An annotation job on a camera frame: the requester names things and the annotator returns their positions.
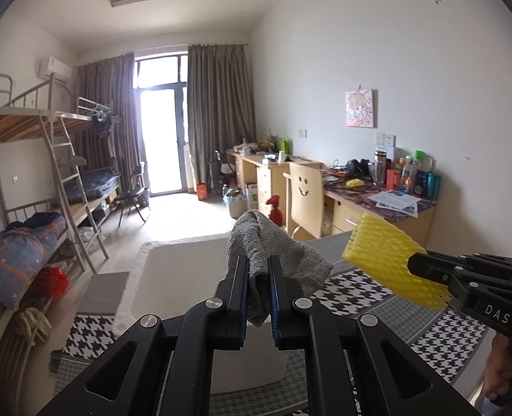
bed ladder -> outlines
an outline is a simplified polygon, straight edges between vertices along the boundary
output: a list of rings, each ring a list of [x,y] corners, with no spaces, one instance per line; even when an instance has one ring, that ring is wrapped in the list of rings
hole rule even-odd
[[[94,274],[98,274],[98,272],[96,271],[96,268],[94,267],[94,264],[92,263],[92,259],[88,253],[88,248],[90,247],[90,245],[92,244],[94,239],[98,240],[98,244],[99,244],[100,248],[102,249],[102,252],[104,253],[104,256],[106,257],[107,260],[110,258],[110,256],[108,255],[106,247],[104,246],[100,228],[99,228],[99,226],[97,226],[96,222],[94,221],[94,217],[92,216],[92,212],[90,211],[89,201],[86,198],[85,188],[83,187],[81,175],[79,173],[79,167],[76,162],[74,164],[68,164],[67,166],[71,170],[71,175],[69,175],[65,178],[62,178],[61,172],[60,172],[60,165],[58,164],[58,160],[56,158],[55,148],[66,149],[68,152],[68,158],[78,158],[78,156],[75,155],[75,150],[73,148],[73,144],[71,143],[71,138],[69,137],[68,129],[65,126],[64,120],[61,117],[57,116],[53,111],[48,111],[48,124],[49,124],[50,134],[47,132],[46,127],[44,126],[42,117],[39,117],[39,119],[40,119],[39,123],[43,128],[44,141],[46,143],[46,146],[48,147],[48,150],[50,150],[50,162],[52,163],[52,169],[54,170],[54,181],[56,184],[56,189],[58,190],[60,208],[65,213],[64,217],[66,219],[68,227],[71,228],[71,230],[68,231],[68,234],[70,235],[71,242],[74,244],[75,254],[78,257],[78,260],[79,260],[83,270],[84,270],[84,267],[82,266],[82,259],[81,259],[81,255],[79,254],[79,252],[82,253],[82,257],[85,258],[85,260],[89,264],[89,267],[91,268],[92,272]],[[63,136],[65,138],[65,141],[62,143],[55,142],[55,137],[54,137],[55,126],[54,125],[57,122],[60,123],[61,133],[63,134]],[[88,241],[87,245],[85,245],[85,243],[82,241],[82,239],[79,235],[78,226],[75,223],[75,218],[71,212],[71,207],[69,205],[67,196],[65,194],[64,183],[67,183],[68,181],[72,181],[72,180],[75,180],[79,187],[79,191],[80,191],[81,199],[82,199],[82,202],[81,202],[82,208],[81,209],[85,209],[87,217],[90,222],[90,225],[94,228],[94,235]]]

triangular cutout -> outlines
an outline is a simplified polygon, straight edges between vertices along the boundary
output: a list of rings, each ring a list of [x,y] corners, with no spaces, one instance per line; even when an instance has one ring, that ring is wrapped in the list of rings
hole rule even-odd
[[[389,341],[383,341],[381,349],[395,379],[398,394],[402,399],[410,399],[431,388],[430,381],[416,371]]]
[[[127,342],[90,380],[86,383],[87,391],[108,400],[114,400],[129,369],[137,343]]]

air conditioner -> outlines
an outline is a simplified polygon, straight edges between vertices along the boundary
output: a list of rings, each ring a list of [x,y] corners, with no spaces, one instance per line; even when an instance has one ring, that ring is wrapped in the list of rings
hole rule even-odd
[[[39,65],[39,78],[46,80],[50,78],[52,73],[54,78],[62,83],[69,83],[69,80],[71,80],[71,67],[69,65],[52,57],[42,60]]]

human hand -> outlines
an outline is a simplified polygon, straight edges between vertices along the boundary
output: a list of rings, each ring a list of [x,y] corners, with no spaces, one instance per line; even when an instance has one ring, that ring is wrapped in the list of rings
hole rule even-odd
[[[510,387],[512,354],[509,345],[510,340],[506,336],[496,333],[483,374],[482,395],[489,400],[503,396]]]

white wall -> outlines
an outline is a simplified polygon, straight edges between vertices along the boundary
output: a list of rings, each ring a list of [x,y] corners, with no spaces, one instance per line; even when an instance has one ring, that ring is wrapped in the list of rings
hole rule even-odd
[[[13,95],[17,96],[40,83],[39,61],[53,56],[68,65],[75,65],[77,56],[55,38],[27,22],[12,6],[0,20],[0,72],[13,77]],[[46,108],[46,92],[39,93],[39,108]],[[0,105],[4,99],[0,96]],[[55,88],[53,106],[68,111],[69,97],[62,88]],[[34,102],[27,99],[27,106]],[[0,170],[8,207],[25,205],[55,195],[49,157],[42,139],[17,141],[0,146]],[[17,175],[17,183],[12,176]]]
[[[512,255],[512,15],[500,0],[281,0],[251,46],[260,133],[326,164],[371,158],[376,130],[345,126],[344,94],[377,89],[379,131],[443,175],[428,247]]]
[[[246,44],[249,33],[229,31],[198,31],[191,33],[165,33],[139,36],[104,45],[81,55],[79,65],[135,52],[137,57],[160,54],[162,47],[184,47],[191,44]]]

